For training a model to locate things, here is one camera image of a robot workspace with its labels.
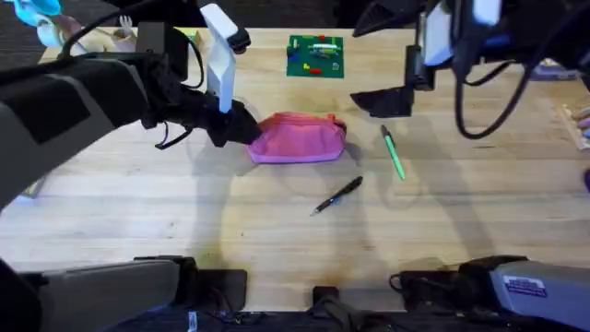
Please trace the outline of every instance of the pen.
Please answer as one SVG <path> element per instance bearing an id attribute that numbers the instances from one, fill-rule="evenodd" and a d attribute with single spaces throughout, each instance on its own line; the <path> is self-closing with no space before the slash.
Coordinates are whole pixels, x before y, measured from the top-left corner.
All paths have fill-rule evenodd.
<path id="1" fill-rule="evenodd" d="M 399 157 L 397 157 L 397 152 L 395 152 L 395 142 L 394 139 L 391 137 L 391 133 L 384 125 L 381 125 L 381 134 L 383 138 L 385 138 L 385 143 L 387 144 L 387 149 L 391 154 L 391 158 L 394 160 L 395 169 L 399 174 L 399 177 L 402 180 L 406 180 L 406 174 L 404 173 L 404 167 L 402 166 L 402 162 L 399 161 Z"/>
<path id="2" fill-rule="evenodd" d="M 359 176 L 358 178 L 352 180 L 352 182 L 350 184 L 347 184 L 344 188 L 340 189 L 332 197 L 326 199 L 324 201 L 324 203 L 320 204 L 318 207 L 315 208 L 315 210 L 312 212 L 312 215 L 311 216 L 316 215 L 316 214 L 322 212 L 327 207 L 329 207 L 332 204 L 336 203 L 336 201 L 340 197 L 342 197 L 342 196 L 344 196 L 346 194 L 352 193 L 355 189 L 357 189 L 358 187 L 360 187 L 360 184 L 362 184 L 362 176 Z"/>

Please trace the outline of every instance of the wooden table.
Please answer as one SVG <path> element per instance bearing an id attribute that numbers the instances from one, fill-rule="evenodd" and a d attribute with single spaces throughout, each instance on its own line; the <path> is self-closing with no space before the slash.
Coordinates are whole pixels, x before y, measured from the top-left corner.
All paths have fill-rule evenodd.
<path id="1" fill-rule="evenodd" d="M 2 257 L 33 269 L 191 255 L 201 267 L 248 270 L 249 310 L 305 309 L 315 285 L 338 286 L 359 307 L 391 308 L 390 274 L 484 255 L 590 267 L 590 196 L 581 181 L 590 160 L 556 113 L 585 94 L 580 83 L 531 84 L 499 132 L 469 141 L 454 124 L 450 72 L 439 75 L 434 92 L 417 95 L 411 118 L 372 119 L 350 99 L 402 83 L 412 31 L 360 39 L 350 30 L 249 31 L 236 96 L 260 120 L 275 112 L 335 113 L 348 125 L 340 160 L 254 166 L 243 146 L 214 148 L 203 131 L 162 152 L 153 145 L 163 128 L 132 124 L 53 171 L 38 199 L 2 212 Z M 345 37 L 346 78 L 285 77 L 289 34 L 318 33 Z M 55 55 L 48 50 L 42 60 Z M 191 71 L 198 75 L 193 61 Z M 496 118 L 521 72 L 514 67 L 466 91 L 472 130 Z M 380 124 L 393 133 L 405 181 Z M 360 174 L 360 190 L 309 217 Z"/>

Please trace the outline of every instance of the black cable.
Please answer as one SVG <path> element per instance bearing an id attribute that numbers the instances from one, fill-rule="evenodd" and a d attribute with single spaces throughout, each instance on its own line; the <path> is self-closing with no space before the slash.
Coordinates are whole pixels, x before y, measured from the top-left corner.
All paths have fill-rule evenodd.
<path id="1" fill-rule="evenodd" d="M 156 148 L 163 147 L 166 144 L 166 141 L 168 140 L 169 130 L 168 130 L 168 123 L 166 121 L 164 121 L 164 127 L 165 127 L 164 128 L 164 139 L 162 139 L 161 142 L 156 144 Z"/>
<path id="2" fill-rule="evenodd" d="M 496 78 L 496 76 L 498 76 L 499 74 L 501 74 L 504 70 L 506 70 L 510 65 L 515 64 L 515 61 L 506 61 L 501 63 L 500 65 L 498 65 L 497 67 L 495 67 L 492 71 L 490 71 L 488 74 L 486 74 L 486 76 L 478 79 L 475 82 L 469 82 L 465 79 L 464 83 L 467 84 L 469 87 L 481 87 L 482 85 L 490 82 L 491 80 L 493 80 L 494 78 Z"/>
<path id="3" fill-rule="evenodd" d="M 201 80 L 199 81 L 199 84 L 197 84 L 195 86 L 189 86 L 189 85 L 184 85 L 184 86 L 187 87 L 188 89 L 199 89 L 199 88 L 201 88 L 201 86 L 203 85 L 203 82 L 205 81 L 205 70 L 203 69 L 203 57 L 201 56 L 201 53 L 199 52 L 198 48 L 196 47 L 195 42 L 192 41 L 188 37 L 186 37 L 186 39 L 188 40 L 189 44 L 193 48 L 193 51 L 195 52 L 196 62 L 199 64 L 199 70 L 201 71 Z"/>
<path id="4" fill-rule="evenodd" d="M 396 291 L 396 292 L 398 292 L 398 293 L 401 294 L 402 293 L 402 289 L 399 288 L 399 287 L 397 287 L 394 284 L 394 280 L 395 279 L 399 280 L 399 278 L 400 278 L 400 275 L 399 274 L 394 274 L 394 275 L 389 276 L 389 287 L 391 287 L 392 290 L 394 290 L 394 291 Z"/>
<path id="5" fill-rule="evenodd" d="M 514 107 L 518 104 L 518 101 L 523 95 L 523 92 L 528 85 L 528 82 L 533 75 L 533 71 L 537 67 L 537 65 L 545 58 L 545 53 L 549 47 L 549 45 L 553 42 L 553 40 L 562 33 L 566 28 L 568 28 L 572 22 L 579 19 L 582 14 L 590 9 L 590 2 L 586 2 L 577 8 L 573 9 L 572 12 L 568 13 L 568 15 L 563 18 L 558 24 L 556 24 L 551 32 L 549 33 L 548 37 L 537 47 L 534 52 L 533 57 L 528 62 L 528 65 L 525 67 L 525 72 L 514 91 L 513 96 L 511 97 L 508 105 L 504 109 L 504 111 L 500 114 L 498 119 L 491 124 L 487 129 L 480 133 L 470 133 L 466 130 L 465 122 L 463 118 L 463 82 L 465 82 L 465 77 L 457 77 L 455 82 L 455 89 L 454 89 L 454 118 L 457 124 L 457 128 L 461 135 L 468 139 L 481 139 L 486 136 L 491 135 L 493 132 L 498 130 L 501 125 L 506 121 L 508 116 L 513 112 Z"/>
<path id="6" fill-rule="evenodd" d="M 131 5 L 131 6 L 127 6 L 125 8 L 122 8 L 120 10 L 117 10 L 111 14 L 108 14 L 106 16 L 103 16 L 102 18 L 95 20 L 94 22 L 92 22 L 92 23 L 88 24 L 86 27 L 84 27 L 84 29 L 76 32 L 72 37 L 70 37 L 64 43 L 64 47 L 62 48 L 62 53 L 60 54 L 59 57 L 62 58 L 62 57 L 71 56 L 70 53 L 72 51 L 72 46 L 74 46 L 74 44 L 77 41 L 79 41 L 82 37 L 84 37 L 86 34 L 91 32 L 92 30 L 96 29 L 100 24 L 108 21 L 109 19 L 113 19 L 113 18 L 117 18 L 117 17 L 123 16 L 123 15 L 135 13 L 137 10 L 139 10 L 145 6 L 153 5 L 153 4 L 157 3 L 158 1 L 162 1 L 162 0 L 144 0 L 140 3 L 137 3 L 135 5 Z"/>

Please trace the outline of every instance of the white robot part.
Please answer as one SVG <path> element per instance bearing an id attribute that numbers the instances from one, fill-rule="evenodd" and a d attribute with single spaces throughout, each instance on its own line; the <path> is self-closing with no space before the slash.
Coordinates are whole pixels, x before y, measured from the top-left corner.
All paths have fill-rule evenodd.
<path id="1" fill-rule="evenodd" d="M 500 22 L 502 0 L 473 0 L 473 17 L 481 25 L 493 27 Z M 453 56 L 451 48 L 451 13 L 443 9 L 443 2 L 429 13 L 424 33 L 424 64 L 440 65 Z"/>
<path id="2" fill-rule="evenodd" d="M 500 21 L 502 0 L 474 0 L 473 17 L 484 25 L 493 27 Z"/>
<path id="3" fill-rule="evenodd" d="M 236 71 L 236 59 L 228 38 L 238 32 L 238 27 L 217 4 L 201 7 L 201 14 L 213 37 L 206 68 L 206 89 L 219 97 L 219 110 L 227 113 L 233 100 Z"/>
<path id="4" fill-rule="evenodd" d="M 424 64 L 440 65 L 451 56 L 451 13 L 439 3 L 426 18 L 424 33 Z"/>

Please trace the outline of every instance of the pink bag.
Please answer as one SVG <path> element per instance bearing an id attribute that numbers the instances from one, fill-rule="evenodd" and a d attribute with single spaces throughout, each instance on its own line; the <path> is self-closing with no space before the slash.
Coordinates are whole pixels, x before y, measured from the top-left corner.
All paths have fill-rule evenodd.
<path id="1" fill-rule="evenodd" d="M 327 118 L 275 113 L 259 124 L 263 134 L 247 147 L 258 163 L 336 160 L 344 150 L 347 129 L 333 114 Z"/>

